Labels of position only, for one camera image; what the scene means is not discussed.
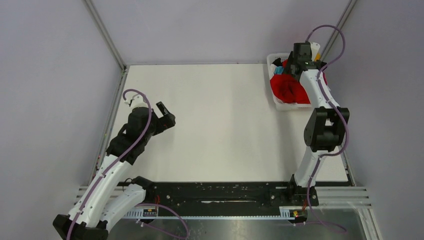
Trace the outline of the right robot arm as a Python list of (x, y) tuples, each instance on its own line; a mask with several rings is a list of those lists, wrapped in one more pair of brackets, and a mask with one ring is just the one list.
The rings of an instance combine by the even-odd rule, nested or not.
[(312, 45), (305, 41), (293, 45), (283, 70), (304, 88), (312, 107), (303, 132), (305, 153), (285, 191), (293, 206), (301, 205), (312, 194), (323, 160), (335, 156), (334, 150), (347, 133), (350, 112), (332, 97), (324, 80), (324, 66), (320, 60), (315, 61)]

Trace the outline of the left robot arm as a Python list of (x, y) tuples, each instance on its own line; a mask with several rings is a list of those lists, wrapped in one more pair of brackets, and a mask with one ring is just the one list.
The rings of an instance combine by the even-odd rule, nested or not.
[(127, 123), (110, 141), (94, 180), (67, 214), (59, 214), (53, 220), (53, 227), (63, 240), (106, 240), (111, 229), (136, 204), (148, 206), (154, 202), (154, 190), (137, 182), (116, 199), (110, 199), (151, 137), (176, 124), (175, 115), (162, 102), (156, 103), (162, 117), (149, 106), (136, 100), (130, 102)]

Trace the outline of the red t shirt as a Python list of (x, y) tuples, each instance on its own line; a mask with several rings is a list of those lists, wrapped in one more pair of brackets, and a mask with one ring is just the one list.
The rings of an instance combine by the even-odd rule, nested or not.
[[(286, 63), (287, 60), (282, 62), (283, 68), (286, 66)], [(274, 95), (284, 103), (310, 104), (305, 89), (291, 75), (274, 75), (270, 80), (270, 86)]]

